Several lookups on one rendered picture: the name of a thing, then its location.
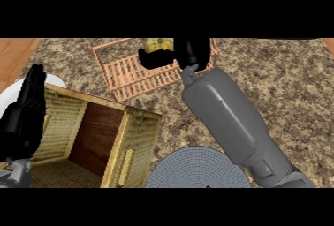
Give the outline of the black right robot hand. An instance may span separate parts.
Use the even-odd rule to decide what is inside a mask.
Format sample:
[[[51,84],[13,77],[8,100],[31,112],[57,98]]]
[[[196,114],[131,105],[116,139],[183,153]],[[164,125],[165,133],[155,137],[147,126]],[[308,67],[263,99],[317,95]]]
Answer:
[[[156,69],[177,62],[180,69],[198,65],[196,71],[202,71],[208,64],[211,54],[209,39],[205,37],[175,37],[172,50],[158,48],[153,51],[138,49],[140,65],[146,69]]]

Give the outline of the yellow squash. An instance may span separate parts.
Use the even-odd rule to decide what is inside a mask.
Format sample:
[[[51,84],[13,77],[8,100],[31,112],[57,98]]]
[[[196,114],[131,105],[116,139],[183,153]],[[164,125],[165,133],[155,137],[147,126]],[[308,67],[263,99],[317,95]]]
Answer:
[[[172,51],[172,38],[147,38],[144,43],[144,51],[147,53],[156,50]]]

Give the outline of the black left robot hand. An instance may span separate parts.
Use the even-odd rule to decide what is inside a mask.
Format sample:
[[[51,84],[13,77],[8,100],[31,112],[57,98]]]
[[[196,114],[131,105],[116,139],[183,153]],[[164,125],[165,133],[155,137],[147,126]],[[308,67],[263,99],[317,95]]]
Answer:
[[[47,109],[44,81],[42,65],[32,64],[16,101],[0,118],[0,162],[28,159],[38,149]]]

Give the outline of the round grey placemat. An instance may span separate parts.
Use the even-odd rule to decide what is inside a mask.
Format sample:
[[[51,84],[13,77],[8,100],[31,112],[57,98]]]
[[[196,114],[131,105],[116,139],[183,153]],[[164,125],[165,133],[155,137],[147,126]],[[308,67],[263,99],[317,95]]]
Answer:
[[[147,188],[251,188],[237,165],[209,147],[183,147],[156,164]]]

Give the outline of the open wooden drawer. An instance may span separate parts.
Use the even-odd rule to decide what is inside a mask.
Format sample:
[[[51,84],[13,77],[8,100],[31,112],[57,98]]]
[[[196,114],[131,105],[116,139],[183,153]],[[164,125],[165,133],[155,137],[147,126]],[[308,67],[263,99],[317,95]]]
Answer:
[[[47,115],[31,159],[35,188],[102,186],[125,106],[54,85],[45,86]]]

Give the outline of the white plate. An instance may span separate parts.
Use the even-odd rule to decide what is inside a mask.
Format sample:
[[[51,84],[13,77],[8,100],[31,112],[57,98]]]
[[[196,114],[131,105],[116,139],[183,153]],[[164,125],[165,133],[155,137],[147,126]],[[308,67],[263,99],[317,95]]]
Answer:
[[[0,118],[4,114],[7,105],[16,101],[23,81],[25,81],[23,79],[19,79],[5,88],[5,90],[0,93]],[[51,84],[57,87],[66,87],[62,79],[51,74],[48,74],[47,77],[45,77],[45,83]]]

